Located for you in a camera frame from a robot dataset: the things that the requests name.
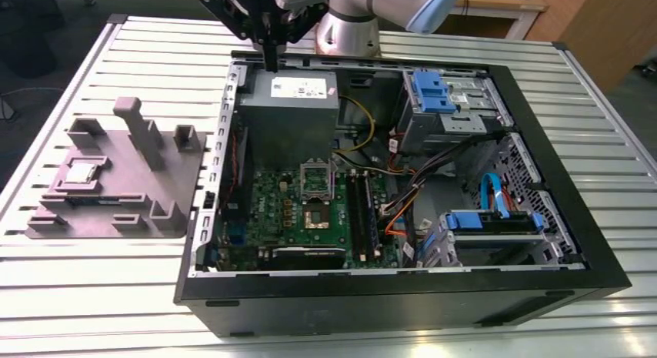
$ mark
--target grey 3d printed holder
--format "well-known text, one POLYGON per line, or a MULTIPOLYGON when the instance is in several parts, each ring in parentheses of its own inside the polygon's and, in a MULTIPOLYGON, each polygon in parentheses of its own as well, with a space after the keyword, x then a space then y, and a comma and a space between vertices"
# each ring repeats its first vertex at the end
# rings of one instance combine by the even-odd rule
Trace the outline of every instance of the grey 3d printed holder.
POLYGON ((32 239, 175 238, 185 234, 205 134, 191 125, 159 132, 137 98, 117 98, 128 131, 77 118, 73 142, 41 206, 28 222, 32 239))

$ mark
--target slotted metal table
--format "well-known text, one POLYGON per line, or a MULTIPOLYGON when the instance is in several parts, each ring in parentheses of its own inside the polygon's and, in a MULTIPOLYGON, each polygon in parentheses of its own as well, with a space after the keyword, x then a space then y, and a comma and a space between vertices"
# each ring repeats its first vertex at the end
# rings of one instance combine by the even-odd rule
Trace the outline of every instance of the slotted metal table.
MULTIPOLYGON (((606 299, 575 303, 517 327, 218 339, 171 303, 183 239, 28 239, 25 223, 64 160, 72 119, 92 116, 105 128, 124 129, 112 105, 117 96, 137 96, 159 130, 193 123, 211 132, 230 51, 250 49, 218 22, 114 19, 0 195, 0 355, 381 358, 657 352, 657 165, 571 54, 549 43, 381 33, 386 57, 510 68, 633 282, 606 299)), ((313 52, 311 38, 289 48, 313 52)))

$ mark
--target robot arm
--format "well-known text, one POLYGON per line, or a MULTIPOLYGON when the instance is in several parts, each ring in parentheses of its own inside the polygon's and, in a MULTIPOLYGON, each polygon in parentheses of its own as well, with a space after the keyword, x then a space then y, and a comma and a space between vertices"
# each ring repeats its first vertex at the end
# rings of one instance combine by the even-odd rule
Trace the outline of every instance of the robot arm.
POLYGON ((239 39, 249 38, 278 69, 278 54, 297 42, 323 17, 317 50, 325 54, 371 56, 378 53, 377 16, 415 33, 431 33, 457 0, 201 0, 239 39))
POLYGON ((314 37, 317 52, 374 56, 379 51, 377 17, 425 35, 437 30, 455 1, 330 0, 314 37))
POLYGON ((329 10, 325 0, 199 0, 237 38, 249 38, 265 59, 266 71, 278 69, 278 53, 297 42, 329 10))

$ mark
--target floor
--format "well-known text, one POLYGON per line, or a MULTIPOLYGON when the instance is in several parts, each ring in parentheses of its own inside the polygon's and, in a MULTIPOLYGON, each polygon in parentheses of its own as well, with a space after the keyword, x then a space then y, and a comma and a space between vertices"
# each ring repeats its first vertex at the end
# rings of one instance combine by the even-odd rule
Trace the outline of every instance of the floor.
MULTIPOLYGON (((57 0, 66 26, 46 34, 56 53, 57 70, 38 79, 20 79, 0 64, 0 94, 25 87, 64 89, 96 40, 109 14, 210 19, 195 0, 97 0, 86 7, 82 0, 57 0)), ((6 97, 20 113, 13 123, 0 121, 0 189, 22 158, 29 144, 56 104, 60 93, 52 90, 21 92, 6 97)), ((657 78, 643 79, 631 72, 607 95, 650 154, 657 156, 657 78)))

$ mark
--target power supply label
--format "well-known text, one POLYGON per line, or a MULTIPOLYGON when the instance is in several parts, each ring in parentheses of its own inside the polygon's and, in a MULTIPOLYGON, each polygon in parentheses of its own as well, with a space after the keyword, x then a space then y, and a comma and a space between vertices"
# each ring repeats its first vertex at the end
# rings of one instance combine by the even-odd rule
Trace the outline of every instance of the power supply label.
POLYGON ((326 80, 275 77, 270 81, 270 97, 326 99, 326 80))

